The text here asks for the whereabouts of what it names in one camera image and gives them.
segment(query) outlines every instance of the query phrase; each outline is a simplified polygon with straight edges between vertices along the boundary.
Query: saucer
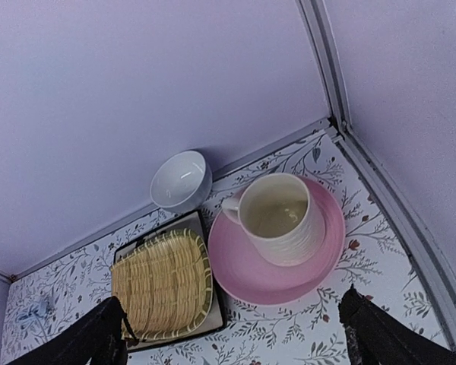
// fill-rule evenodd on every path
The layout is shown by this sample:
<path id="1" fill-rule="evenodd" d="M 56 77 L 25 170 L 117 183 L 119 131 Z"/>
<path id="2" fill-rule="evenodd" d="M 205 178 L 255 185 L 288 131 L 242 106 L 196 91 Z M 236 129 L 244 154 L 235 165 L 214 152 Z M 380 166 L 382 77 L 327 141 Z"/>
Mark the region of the saucer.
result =
<path id="1" fill-rule="evenodd" d="M 297 300 L 315 289 L 334 270 L 343 252 L 345 225 L 336 198 L 317 182 L 300 176 L 325 219 L 321 248 L 297 266 L 265 261 L 242 228 L 220 212 L 213 222 L 208 255 L 218 284 L 243 302 L 275 306 Z"/>

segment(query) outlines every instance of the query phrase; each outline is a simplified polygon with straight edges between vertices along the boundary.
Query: woven bamboo plate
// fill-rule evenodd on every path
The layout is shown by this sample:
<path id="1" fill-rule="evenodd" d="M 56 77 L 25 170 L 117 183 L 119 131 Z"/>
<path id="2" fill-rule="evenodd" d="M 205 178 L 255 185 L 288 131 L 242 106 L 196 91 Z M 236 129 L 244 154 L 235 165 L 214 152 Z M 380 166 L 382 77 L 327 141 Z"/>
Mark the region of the woven bamboo plate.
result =
<path id="1" fill-rule="evenodd" d="M 192 230 L 146 240 L 111 270 L 112 295 L 142 341 L 187 335 L 210 311 L 211 267 L 203 239 Z M 123 336 L 130 338 L 126 328 Z"/>

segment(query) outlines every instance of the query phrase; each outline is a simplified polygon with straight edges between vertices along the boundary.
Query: white cup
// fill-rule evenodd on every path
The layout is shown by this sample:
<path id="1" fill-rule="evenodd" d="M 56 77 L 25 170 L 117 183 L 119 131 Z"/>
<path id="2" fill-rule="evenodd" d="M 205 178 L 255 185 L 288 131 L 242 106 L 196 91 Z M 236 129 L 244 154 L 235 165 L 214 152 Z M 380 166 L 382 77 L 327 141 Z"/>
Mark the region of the white cup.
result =
<path id="1" fill-rule="evenodd" d="M 240 198 L 223 200 L 221 208 L 274 265 L 303 263 L 318 251 L 325 236 L 325 221 L 307 185 L 289 173 L 255 180 Z"/>

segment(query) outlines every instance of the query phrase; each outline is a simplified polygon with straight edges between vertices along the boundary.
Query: leaf pattern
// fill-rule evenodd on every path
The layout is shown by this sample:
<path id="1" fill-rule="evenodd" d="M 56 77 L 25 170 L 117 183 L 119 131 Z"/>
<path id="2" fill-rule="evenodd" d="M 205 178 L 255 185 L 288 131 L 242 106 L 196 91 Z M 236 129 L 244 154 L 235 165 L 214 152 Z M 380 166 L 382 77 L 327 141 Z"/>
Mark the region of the leaf pattern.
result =
<path id="1" fill-rule="evenodd" d="M 285 306 L 253 306 L 226 296 L 226 329 L 130 354 L 130 365 L 348 364 L 337 305 L 350 283 L 415 332 L 447 345 L 397 236 L 356 171 L 324 131 L 216 181 L 201 207 L 207 227 L 220 211 L 223 199 L 261 176 L 283 171 L 318 181 L 340 202 L 347 238 L 336 269 L 313 292 Z M 152 211 L 14 282 L 5 313 L 2 363 L 54 338 L 108 297 L 109 267 L 116 248 L 174 217 L 165 211 Z"/>

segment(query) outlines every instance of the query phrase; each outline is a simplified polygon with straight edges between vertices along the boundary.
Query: ceramic bowl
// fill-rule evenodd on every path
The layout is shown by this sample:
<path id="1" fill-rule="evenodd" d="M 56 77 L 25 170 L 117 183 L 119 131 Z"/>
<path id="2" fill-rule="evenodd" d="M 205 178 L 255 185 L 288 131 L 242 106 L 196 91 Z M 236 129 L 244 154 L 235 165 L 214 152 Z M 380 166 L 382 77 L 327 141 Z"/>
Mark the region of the ceramic bowl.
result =
<path id="1" fill-rule="evenodd" d="M 212 184 L 211 169 L 203 155 L 184 151 L 168 159 L 155 173 L 150 196 L 159 208 L 181 214 L 199 207 Z"/>

